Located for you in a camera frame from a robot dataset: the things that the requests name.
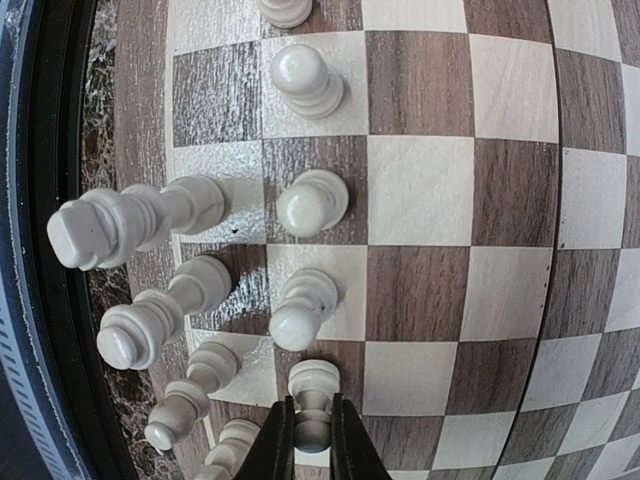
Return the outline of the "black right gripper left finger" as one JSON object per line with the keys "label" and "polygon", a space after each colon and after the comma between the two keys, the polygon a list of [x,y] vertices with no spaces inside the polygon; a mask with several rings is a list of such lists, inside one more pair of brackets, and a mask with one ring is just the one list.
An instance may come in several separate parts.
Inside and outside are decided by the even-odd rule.
{"label": "black right gripper left finger", "polygon": [[295,478],[294,400],[275,402],[234,480]]}

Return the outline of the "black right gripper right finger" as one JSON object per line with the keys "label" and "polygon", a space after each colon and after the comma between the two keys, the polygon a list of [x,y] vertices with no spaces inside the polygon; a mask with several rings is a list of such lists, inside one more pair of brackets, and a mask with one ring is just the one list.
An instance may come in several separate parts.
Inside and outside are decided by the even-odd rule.
{"label": "black right gripper right finger", "polygon": [[335,480],[390,480],[354,404],[341,393],[331,407],[330,471]]}

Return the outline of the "white chess knight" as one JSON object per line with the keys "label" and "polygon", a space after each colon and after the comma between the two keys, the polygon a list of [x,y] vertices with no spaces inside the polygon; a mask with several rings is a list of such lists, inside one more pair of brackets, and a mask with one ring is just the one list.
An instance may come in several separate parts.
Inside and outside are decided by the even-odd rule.
{"label": "white chess knight", "polygon": [[249,420],[234,419],[222,429],[218,444],[207,454],[195,480],[232,480],[240,470],[260,427]]}

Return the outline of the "white chess piece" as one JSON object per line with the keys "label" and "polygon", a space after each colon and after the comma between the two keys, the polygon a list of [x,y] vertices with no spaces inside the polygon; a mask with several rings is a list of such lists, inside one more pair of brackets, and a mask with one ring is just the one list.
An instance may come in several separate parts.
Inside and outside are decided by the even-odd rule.
{"label": "white chess piece", "polygon": [[189,357],[185,378],[170,382],[152,409],[144,429],[146,440],[161,451],[171,450],[210,411],[210,394],[226,388],[239,371],[239,361],[227,346],[208,341]]}
{"label": "white chess piece", "polygon": [[182,263],[165,290],[144,290],[104,313],[96,338],[100,356],[118,370],[149,368],[165,345],[180,339],[186,316],[218,308],[231,287],[229,270],[210,255]]}

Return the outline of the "white chess pawn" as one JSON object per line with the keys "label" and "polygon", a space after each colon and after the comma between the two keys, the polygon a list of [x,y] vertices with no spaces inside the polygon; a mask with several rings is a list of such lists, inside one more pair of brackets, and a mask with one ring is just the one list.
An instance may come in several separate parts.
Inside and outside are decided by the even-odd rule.
{"label": "white chess pawn", "polygon": [[313,7],[312,0],[257,0],[256,3],[265,20],[282,29],[302,24]]}

